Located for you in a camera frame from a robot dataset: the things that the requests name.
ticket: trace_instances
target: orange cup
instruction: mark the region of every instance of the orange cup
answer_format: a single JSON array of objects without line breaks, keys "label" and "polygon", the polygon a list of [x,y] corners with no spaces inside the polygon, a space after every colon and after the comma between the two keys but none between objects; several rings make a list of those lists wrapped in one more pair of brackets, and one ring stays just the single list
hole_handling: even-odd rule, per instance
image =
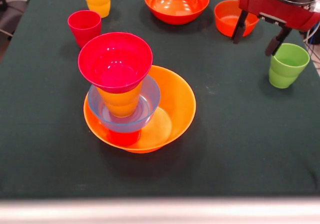
[{"label": "orange cup", "polygon": [[100,96],[109,112],[117,118],[126,118],[132,115],[139,102],[142,81],[132,90],[124,93],[109,93],[99,87]]},{"label": "orange cup", "polygon": [[[232,37],[241,14],[238,0],[224,0],[214,8],[215,25],[222,34]],[[243,36],[249,35],[256,27],[259,18],[249,13],[245,20],[245,31]]]}]

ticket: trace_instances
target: red cup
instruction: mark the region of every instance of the red cup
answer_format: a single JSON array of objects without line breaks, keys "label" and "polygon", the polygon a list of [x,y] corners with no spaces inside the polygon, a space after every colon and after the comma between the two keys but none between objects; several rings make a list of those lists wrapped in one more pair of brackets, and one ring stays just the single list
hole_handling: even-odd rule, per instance
[{"label": "red cup", "polygon": [[134,143],[136,143],[141,134],[141,129],[134,131],[134,132],[128,132],[128,133],[120,133],[115,132],[113,130],[109,130],[109,137],[113,144],[119,145],[119,146],[129,146]]},{"label": "red cup", "polygon": [[92,10],[79,10],[68,18],[68,25],[76,43],[82,48],[91,39],[101,34],[101,17]]}]

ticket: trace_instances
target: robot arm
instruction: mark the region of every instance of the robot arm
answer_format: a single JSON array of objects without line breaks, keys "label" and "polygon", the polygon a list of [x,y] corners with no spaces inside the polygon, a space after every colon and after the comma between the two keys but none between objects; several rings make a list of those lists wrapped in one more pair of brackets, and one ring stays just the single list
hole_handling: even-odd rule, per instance
[{"label": "robot arm", "polygon": [[241,15],[232,35],[237,44],[246,29],[248,13],[282,27],[265,50],[267,56],[275,55],[292,29],[306,32],[320,20],[320,0],[239,0]]}]

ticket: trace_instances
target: cup rim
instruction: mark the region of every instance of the cup rim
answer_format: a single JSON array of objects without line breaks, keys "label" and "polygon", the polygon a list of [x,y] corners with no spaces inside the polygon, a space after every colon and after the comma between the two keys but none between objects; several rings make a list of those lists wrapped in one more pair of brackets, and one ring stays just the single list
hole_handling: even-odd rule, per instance
[{"label": "cup rim", "polygon": [[[78,27],[74,27],[73,25],[71,25],[71,24],[70,24],[70,18],[71,18],[73,15],[77,15],[77,14],[83,13],[83,12],[89,12],[89,13],[93,13],[93,14],[97,15],[97,16],[99,17],[98,23],[97,23],[96,25],[93,25],[93,26],[88,27],[88,28],[78,28]],[[88,29],[91,29],[91,28],[95,28],[95,27],[97,27],[97,26],[100,25],[101,21],[102,21],[101,16],[100,16],[96,11],[93,11],[93,10],[77,10],[77,11],[73,12],[73,13],[68,17],[68,20],[67,20],[68,25],[69,25],[70,27],[72,27],[73,29],[77,29],[77,30],[88,30]]]},{"label": "cup rim", "polygon": [[308,53],[303,47],[301,47],[301,46],[299,46],[299,45],[297,45],[297,44],[293,44],[293,43],[282,43],[281,46],[282,46],[282,45],[285,45],[285,46],[296,46],[296,47],[300,48],[305,54],[307,54],[307,56],[308,56],[308,61],[307,61],[305,64],[299,65],[299,66],[287,65],[287,64],[283,63],[282,61],[280,61],[278,58],[276,58],[275,55],[273,55],[272,57],[273,57],[277,62],[279,62],[281,65],[283,65],[283,66],[285,66],[285,67],[289,67],[289,68],[302,68],[302,67],[305,67],[306,65],[309,64],[309,62],[310,62],[310,55],[309,55],[309,53]]}]

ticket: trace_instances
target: red-orange bowl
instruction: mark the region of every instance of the red-orange bowl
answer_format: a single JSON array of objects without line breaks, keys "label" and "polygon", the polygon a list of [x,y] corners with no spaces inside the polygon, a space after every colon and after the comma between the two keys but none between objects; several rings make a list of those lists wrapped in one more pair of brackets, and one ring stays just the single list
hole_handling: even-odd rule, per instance
[{"label": "red-orange bowl", "polygon": [[195,20],[210,0],[144,0],[151,12],[161,21],[183,25]]},{"label": "red-orange bowl", "polygon": [[[238,19],[241,14],[238,0],[224,0],[219,2],[214,8],[216,28],[227,37],[232,37]],[[245,20],[245,31],[243,36],[249,35],[256,27],[259,18],[249,13]]]}]

